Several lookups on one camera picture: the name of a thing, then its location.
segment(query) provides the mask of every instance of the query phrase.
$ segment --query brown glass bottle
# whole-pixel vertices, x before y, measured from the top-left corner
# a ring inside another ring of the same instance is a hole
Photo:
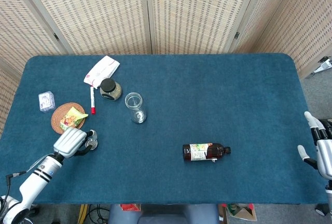
[[[183,145],[185,161],[215,160],[224,154],[230,154],[230,147],[217,143]]]

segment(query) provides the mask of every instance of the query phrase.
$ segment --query gray floor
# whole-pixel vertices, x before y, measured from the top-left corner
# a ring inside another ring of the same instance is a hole
[[[332,69],[302,80],[309,111],[318,118],[332,118]],[[255,204],[257,224],[331,223],[329,216],[322,217],[314,211],[314,205]],[[51,224],[54,220],[61,224],[77,223],[78,205],[42,205],[40,213],[33,218],[35,224]],[[250,223],[230,217],[229,223]]]

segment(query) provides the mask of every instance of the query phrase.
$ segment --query snack bag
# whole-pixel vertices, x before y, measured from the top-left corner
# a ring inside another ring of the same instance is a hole
[[[60,127],[62,130],[67,130],[68,127],[77,127],[88,114],[80,113],[75,107],[72,107],[67,114],[60,120]]]

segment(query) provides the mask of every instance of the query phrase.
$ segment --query metal hinge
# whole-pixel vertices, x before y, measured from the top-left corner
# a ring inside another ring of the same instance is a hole
[[[56,38],[57,41],[59,41],[58,36],[56,35],[56,33],[53,33],[53,36]]]
[[[240,32],[236,32],[235,36],[234,36],[234,39],[238,39],[239,35],[240,35]]]

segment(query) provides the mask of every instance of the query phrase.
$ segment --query blue table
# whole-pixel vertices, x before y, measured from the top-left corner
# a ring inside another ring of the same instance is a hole
[[[102,55],[37,56],[25,67],[0,141],[0,192],[5,175],[27,169],[53,152],[59,137],[53,112],[42,113],[38,94],[56,105],[77,102],[90,113],[83,78]],[[37,203],[317,203],[325,181],[304,164],[297,145],[314,155],[298,76],[284,54],[111,55],[123,95],[115,102],[95,92],[94,129],[99,146],[64,165]],[[144,99],[148,117],[130,120],[129,92]],[[232,154],[184,162],[182,145],[221,143]],[[20,199],[12,180],[10,195]]]

